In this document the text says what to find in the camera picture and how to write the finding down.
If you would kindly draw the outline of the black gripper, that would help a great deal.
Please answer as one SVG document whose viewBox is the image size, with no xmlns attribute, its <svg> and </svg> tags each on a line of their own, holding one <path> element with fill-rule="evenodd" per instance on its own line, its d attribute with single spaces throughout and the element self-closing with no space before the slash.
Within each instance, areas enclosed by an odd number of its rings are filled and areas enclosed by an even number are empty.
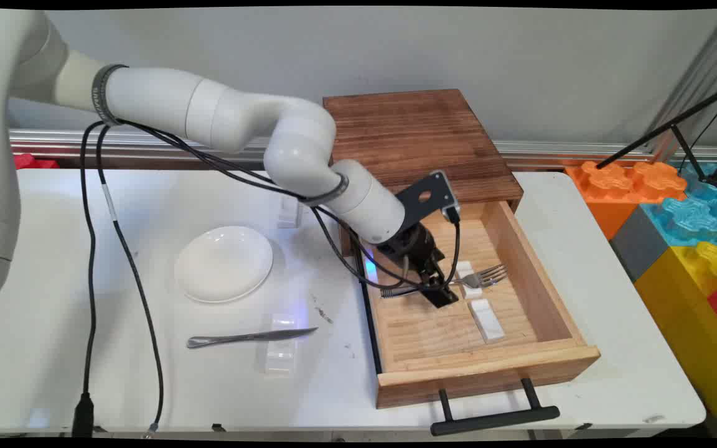
<svg viewBox="0 0 717 448">
<path fill-rule="evenodd" d="M 402 230 L 395 237 L 376 246 L 387 259 L 402 267 L 408 261 L 408 269 L 427 283 L 420 286 L 420 293 L 435 308 L 443 308 L 460 301 L 452 291 L 458 260 L 446 257 L 436 246 L 432 233 L 422 224 Z"/>
</svg>

